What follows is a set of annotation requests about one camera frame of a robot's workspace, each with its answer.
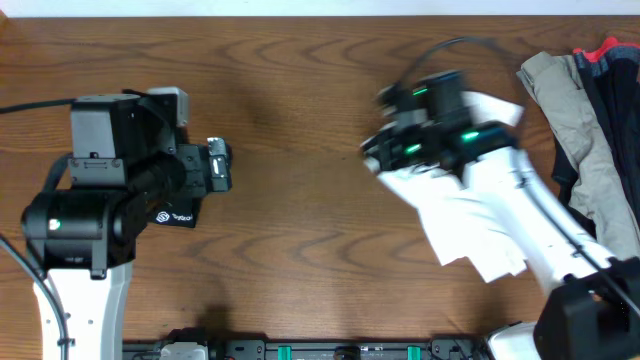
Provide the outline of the white t-shirt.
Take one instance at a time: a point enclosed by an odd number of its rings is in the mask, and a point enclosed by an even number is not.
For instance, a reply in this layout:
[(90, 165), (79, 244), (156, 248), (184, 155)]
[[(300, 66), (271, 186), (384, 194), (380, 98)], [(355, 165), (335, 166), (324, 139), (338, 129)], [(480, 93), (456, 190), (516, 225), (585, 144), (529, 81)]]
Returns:
[(489, 283), (527, 269), (526, 256), (489, 206), (435, 165), (381, 172), (368, 156), (365, 165), (377, 179), (415, 208), (441, 265), (468, 258)]

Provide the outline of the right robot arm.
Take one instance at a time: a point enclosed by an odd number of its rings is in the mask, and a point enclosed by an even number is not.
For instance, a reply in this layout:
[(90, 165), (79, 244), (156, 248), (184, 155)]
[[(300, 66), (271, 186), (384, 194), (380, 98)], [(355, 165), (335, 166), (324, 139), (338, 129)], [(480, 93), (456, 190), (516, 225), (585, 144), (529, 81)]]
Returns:
[(483, 280), (531, 272), (539, 318), (485, 338), (491, 359), (632, 359), (639, 354), (639, 262), (599, 244), (532, 167), (509, 126), (512, 103), (464, 88), (459, 72), (396, 82), (364, 162), (413, 207), (442, 264), (468, 259)]

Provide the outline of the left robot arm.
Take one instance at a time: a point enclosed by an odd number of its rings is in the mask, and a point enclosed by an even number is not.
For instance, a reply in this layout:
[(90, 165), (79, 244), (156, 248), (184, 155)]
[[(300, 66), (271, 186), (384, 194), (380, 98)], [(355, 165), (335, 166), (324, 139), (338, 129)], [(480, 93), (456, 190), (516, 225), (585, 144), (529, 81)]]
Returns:
[(189, 141), (176, 87), (70, 103), (72, 150), (21, 218), (47, 359), (119, 359), (138, 236), (192, 228), (202, 200), (231, 189), (224, 139)]

